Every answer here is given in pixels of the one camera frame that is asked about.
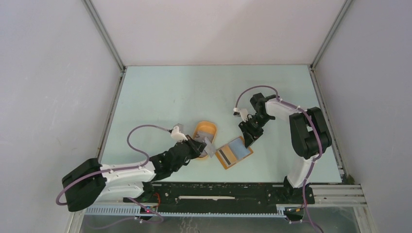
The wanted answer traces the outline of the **silver patterned card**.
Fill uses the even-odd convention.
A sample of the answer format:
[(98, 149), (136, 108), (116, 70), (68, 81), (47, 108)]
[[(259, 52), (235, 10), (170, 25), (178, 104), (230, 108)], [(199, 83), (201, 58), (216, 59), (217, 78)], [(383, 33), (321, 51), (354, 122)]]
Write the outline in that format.
[(207, 157), (207, 156), (210, 158), (213, 157), (216, 153), (216, 148), (214, 147), (214, 145), (210, 142), (210, 140), (207, 137), (203, 139), (203, 142), (205, 144), (205, 147), (202, 152), (202, 155), (204, 157)]

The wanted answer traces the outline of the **beige oval plastic tray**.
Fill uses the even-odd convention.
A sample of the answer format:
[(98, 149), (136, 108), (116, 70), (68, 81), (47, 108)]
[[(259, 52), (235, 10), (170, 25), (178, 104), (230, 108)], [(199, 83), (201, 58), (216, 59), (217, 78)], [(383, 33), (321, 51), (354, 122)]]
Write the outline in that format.
[[(193, 134), (193, 139), (196, 140), (196, 141), (201, 142), (201, 141), (203, 141), (203, 139), (205, 137), (207, 137), (210, 140), (210, 142), (213, 144), (214, 139), (216, 137), (216, 134), (217, 134), (217, 126), (214, 123), (209, 122), (209, 121), (201, 121), (195, 127), (195, 131), (194, 131), (194, 134)], [(201, 154), (198, 157), (198, 159), (204, 159), (204, 158), (207, 158), (207, 157), (204, 157)]]

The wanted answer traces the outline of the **gold card with black stripe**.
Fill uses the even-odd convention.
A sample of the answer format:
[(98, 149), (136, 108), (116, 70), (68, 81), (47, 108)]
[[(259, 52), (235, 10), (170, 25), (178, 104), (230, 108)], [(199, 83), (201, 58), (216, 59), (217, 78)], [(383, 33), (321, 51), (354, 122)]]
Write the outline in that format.
[(228, 145), (221, 147), (218, 150), (218, 153), (226, 166), (231, 166), (237, 161), (236, 156)]

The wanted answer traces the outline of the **orange leather card holder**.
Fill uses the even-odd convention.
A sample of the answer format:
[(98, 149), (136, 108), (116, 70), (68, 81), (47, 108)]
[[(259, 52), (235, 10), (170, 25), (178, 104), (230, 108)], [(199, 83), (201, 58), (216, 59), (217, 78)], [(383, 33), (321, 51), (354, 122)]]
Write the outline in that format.
[(244, 138), (239, 136), (216, 150), (215, 155), (224, 169), (229, 169), (253, 154), (251, 148), (244, 145)]

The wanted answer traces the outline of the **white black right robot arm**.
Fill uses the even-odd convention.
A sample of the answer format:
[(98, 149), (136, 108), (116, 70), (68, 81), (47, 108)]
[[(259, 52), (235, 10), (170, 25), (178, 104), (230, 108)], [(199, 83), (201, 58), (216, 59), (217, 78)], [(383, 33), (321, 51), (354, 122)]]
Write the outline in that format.
[(291, 143), (298, 159), (286, 176), (288, 186), (283, 188), (282, 195), (285, 201), (295, 203), (302, 197), (301, 188), (308, 184), (314, 164), (332, 144), (322, 110), (318, 107), (304, 109), (278, 95), (265, 97), (262, 93), (254, 94), (250, 103), (255, 110), (253, 115), (237, 106), (233, 109), (234, 115), (242, 118), (239, 128), (247, 148), (263, 135), (263, 127), (270, 120), (281, 119), (290, 126)]

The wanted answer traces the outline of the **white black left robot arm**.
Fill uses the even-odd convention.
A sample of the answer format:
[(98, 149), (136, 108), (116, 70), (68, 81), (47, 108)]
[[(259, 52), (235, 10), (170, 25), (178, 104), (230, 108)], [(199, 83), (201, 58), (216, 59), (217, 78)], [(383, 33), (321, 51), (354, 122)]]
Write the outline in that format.
[(106, 165), (97, 158), (88, 159), (62, 178), (65, 205), (70, 212), (77, 212), (96, 202), (123, 198), (148, 202), (154, 195), (152, 182), (170, 177), (212, 147), (208, 138), (196, 141), (188, 137), (147, 162)]

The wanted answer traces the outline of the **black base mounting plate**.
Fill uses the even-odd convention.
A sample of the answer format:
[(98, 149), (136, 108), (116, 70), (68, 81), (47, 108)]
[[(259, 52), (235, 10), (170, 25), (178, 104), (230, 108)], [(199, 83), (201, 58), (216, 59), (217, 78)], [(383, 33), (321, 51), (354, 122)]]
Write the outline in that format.
[(283, 183), (156, 182), (145, 184), (139, 203), (159, 204), (164, 212), (277, 213), (280, 205), (314, 204), (311, 187)]

